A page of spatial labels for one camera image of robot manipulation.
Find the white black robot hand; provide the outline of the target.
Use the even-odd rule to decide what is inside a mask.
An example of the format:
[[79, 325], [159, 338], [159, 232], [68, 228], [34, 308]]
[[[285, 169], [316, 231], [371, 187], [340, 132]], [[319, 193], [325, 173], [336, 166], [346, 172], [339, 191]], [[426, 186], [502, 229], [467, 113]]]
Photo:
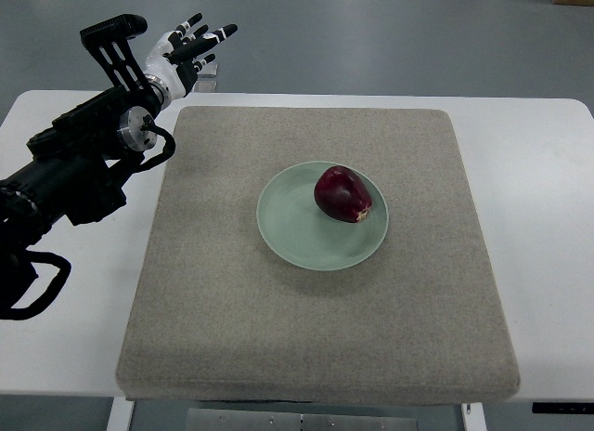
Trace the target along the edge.
[[201, 20], [202, 14], [197, 13], [181, 22], [148, 53], [144, 75], [163, 109], [190, 93], [199, 72], [215, 59], [211, 50], [238, 30], [236, 24], [211, 30]]

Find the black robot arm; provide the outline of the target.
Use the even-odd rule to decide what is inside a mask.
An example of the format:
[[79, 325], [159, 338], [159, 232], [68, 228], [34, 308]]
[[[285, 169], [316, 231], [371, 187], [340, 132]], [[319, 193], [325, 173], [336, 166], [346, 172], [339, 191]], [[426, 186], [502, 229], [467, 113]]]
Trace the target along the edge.
[[33, 136], [32, 161], [2, 180], [2, 254], [25, 251], [63, 216], [73, 225], [100, 221], [125, 205], [130, 176], [173, 156], [173, 136], [154, 122], [164, 99], [128, 44], [147, 27], [143, 17], [122, 14], [81, 30], [112, 86]]

